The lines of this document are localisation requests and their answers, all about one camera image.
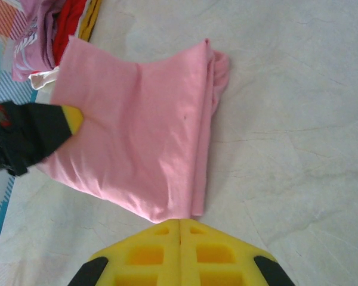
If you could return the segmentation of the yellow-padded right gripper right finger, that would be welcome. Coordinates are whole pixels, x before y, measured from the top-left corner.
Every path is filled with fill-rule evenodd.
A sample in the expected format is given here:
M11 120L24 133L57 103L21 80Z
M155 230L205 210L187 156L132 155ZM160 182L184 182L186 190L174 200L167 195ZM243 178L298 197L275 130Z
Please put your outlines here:
M191 219L180 220L182 285L294 285L269 252Z

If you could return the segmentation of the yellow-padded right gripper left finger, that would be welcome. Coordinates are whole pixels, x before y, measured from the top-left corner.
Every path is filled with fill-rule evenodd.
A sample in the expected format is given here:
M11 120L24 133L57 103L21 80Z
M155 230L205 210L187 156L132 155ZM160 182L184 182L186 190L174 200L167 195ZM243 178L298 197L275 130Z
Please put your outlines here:
M180 221L170 219L110 245L69 285L180 285Z

